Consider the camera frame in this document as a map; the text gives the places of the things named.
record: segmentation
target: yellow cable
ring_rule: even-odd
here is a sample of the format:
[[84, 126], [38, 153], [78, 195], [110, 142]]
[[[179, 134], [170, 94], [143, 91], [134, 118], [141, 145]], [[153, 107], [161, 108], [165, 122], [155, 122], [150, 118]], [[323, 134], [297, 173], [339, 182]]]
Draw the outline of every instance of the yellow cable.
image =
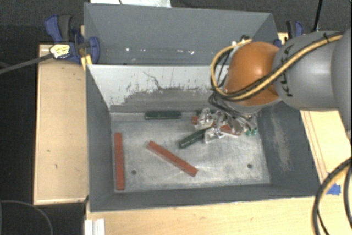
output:
[[266, 86], [268, 86], [269, 84], [271, 84], [273, 81], [275, 81], [280, 75], [282, 75], [292, 64], [294, 64], [297, 60], [299, 60], [301, 57], [303, 57], [304, 55], [306, 55], [307, 53], [323, 46], [326, 45], [330, 42], [334, 42], [334, 41], [338, 41], [340, 38], [342, 37], [342, 35], [335, 35], [330, 37], [329, 39], [322, 39], [319, 42], [315, 42], [312, 43], [310, 45], [308, 45], [307, 47], [303, 48], [302, 50], [300, 50], [299, 52], [297, 52], [296, 55], [292, 56], [292, 58], [290, 58], [287, 62], [285, 62], [275, 73], [273, 73], [270, 77], [268, 77], [266, 80], [264, 80], [263, 82], [261, 82], [260, 84], [258, 84], [255, 88], [253, 88], [252, 90], [241, 94], [241, 95], [237, 95], [237, 96], [232, 96], [231, 94], [225, 93], [223, 92], [217, 85], [216, 83], [216, 79], [215, 79], [215, 63], [217, 62], [218, 58], [225, 52], [233, 49], [236, 46], [240, 46], [240, 45], [245, 45], [248, 44], [251, 40], [247, 40], [244, 41], [238, 45], [235, 46], [228, 46], [222, 50], [220, 50], [214, 57], [212, 63], [211, 63], [211, 81], [213, 86], [215, 87], [215, 91], [218, 92], [219, 94], [225, 96], [225, 97], [229, 97], [230, 100], [233, 101], [238, 101], [238, 100], [243, 100], [246, 99], [248, 97], [250, 97], [253, 94], [256, 94], [258, 91], [262, 90], [263, 88], [265, 88]]

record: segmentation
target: gray bin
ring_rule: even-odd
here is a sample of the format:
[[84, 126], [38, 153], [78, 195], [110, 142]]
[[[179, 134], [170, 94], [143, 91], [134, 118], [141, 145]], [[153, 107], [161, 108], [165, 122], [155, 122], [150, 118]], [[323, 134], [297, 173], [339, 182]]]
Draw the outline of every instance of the gray bin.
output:
[[[146, 26], [155, 21], [160, 22], [159, 29], [149, 30]], [[204, 22], [202, 28], [189, 32], [195, 22]], [[86, 4], [85, 26], [86, 36], [98, 36], [100, 63], [106, 64], [89, 66], [86, 77], [91, 211], [315, 194], [319, 180], [300, 113], [283, 103], [260, 111], [256, 136], [196, 143], [184, 151], [176, 146], [193, 131], [190, 117], [208, 106], [214, 53], [243, 34], [272, 42], [277, 33], [270, 14]], [[143, 30], [140, 37], [123, 37], [133, 26]], [[185, 50], [187, 41], [193, 55], [177, 52]], [[124, 48], [137, 44], [152, 52], [130, 57]], [[165, 46], [167, 52], [156, 61], [152, 53]], [[137, 55], [137, 62], [132, 61]], [[144, 113], [150, 110], [177, 110], [183, 117], [146, 121]], [[123, 133], [123, 192], [115, 186], [114, 132]], [[197, 176], [192, 178], [154, 156], [145, 146], [149, 140], [196, 166]]]

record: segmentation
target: wooden board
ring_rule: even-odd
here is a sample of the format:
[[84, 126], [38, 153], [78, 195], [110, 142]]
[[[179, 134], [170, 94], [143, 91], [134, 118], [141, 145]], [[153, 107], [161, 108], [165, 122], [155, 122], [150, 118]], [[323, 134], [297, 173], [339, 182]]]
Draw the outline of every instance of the wooden board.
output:
[[[40, 46], [40, 55], [50, 46]], [[82, 202], [88, 195], [84, 72], [50, 59], [38, 67], [35, 205]]]

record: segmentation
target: blue clamp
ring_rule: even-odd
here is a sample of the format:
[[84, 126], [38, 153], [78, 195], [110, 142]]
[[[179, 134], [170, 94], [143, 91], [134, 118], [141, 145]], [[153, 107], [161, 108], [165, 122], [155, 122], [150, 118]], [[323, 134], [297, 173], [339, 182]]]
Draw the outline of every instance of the blue clamp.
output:
[[[89, 45], [85, 44], [83, 35], [77, 29], [72, 29], [72, 31], [70, 31], [70, 21], [70, 15], [52, 15], [44, 22], [46, 32], [53, 38], [55, 44], [61, 42], [69, 44], [70, 56], [64, 60], [80, 64], [81, 56], [79, 55], [78, 50], [81, 48], [90, 47], [92, 63], [97, 64], [100, 57], [100, 45], [98, 38], [90, 37], [88, 39]], [[74, 43], [70, 42], [70, 32], [74, 36]]]

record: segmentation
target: blue tape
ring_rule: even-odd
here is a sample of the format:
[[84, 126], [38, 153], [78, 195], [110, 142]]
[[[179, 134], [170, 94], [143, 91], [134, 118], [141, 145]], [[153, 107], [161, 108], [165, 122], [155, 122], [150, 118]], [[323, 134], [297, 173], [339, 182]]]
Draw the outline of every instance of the blue tape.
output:
[[341, 194], [341, 185], [334, 183], [326, 194], [339, 196]]

